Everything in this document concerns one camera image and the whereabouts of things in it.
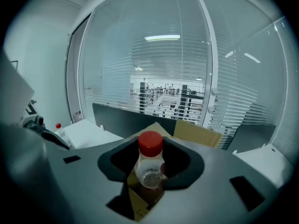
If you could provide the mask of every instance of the black rectangular slot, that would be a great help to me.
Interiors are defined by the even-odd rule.
[[[248,211],[253,210],[265,200],[245,177],[234,177],[230,179],[230,182],[239,194]]]
[[[78,161],[80,159],[81,158],[79,156],[75,155],[75,156],[64,158],[64,162],[67,164],[67,163],[70,163],[70,162]]]

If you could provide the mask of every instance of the red bottle cap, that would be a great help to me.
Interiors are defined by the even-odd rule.
[[[138,145],[144,156],[155,157],[162,151],[163,138],[155,131],[146,131],[139,136]]]

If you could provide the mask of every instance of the fluorescent light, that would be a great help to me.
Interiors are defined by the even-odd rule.
[[[233,53],[234,53],[234,51],[231,51],[231,52],[227,53],[226,56],[225,56],[225,58],[230,57]]]
[[[180,35],[153,35],[153,36],[146,36],[144,39],[150,42],[150,41],[161,41],[161,40],[178,40],[180,37],[181,37]]]
[[[254,56],[252,56],[252,55],[250,55],[248,53],[245,53],[244,55],[247,56],[248,58],[254,60],[256,63],[261,63],[258,59],[256,59]]]

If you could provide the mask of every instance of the cardboard box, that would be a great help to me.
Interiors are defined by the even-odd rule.
[[[140,136],[145,131],[156,131],[163,137],[172,137],[158,123],[154,123],[132,136]],[[173,137],[215,148],[220,142],[222,134],[177,119]],[[161,198],[163,190],[146,189],[139,183],[134,171],[127,178],[127,184],[135,221],[140,221]]]

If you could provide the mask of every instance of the ceiling light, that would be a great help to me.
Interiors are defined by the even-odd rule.
[[[244,55],[247,56],[248,58],[254,60],[256,63],[261,63],[258,59],[256,59],[254,56],[252,56],[252,55],[250,55],[248,53],[245,53]]]
[[[148,42],[150,41],[161,41],[161,40],[178,40],[180,35],[154,35],[154,36],[146,36],[144,39]]]
[[[233,53],[234,53],[234,51],[231,51],[231,52],[227,53],[226,56],[225,56],[225,58],[230,57]]]

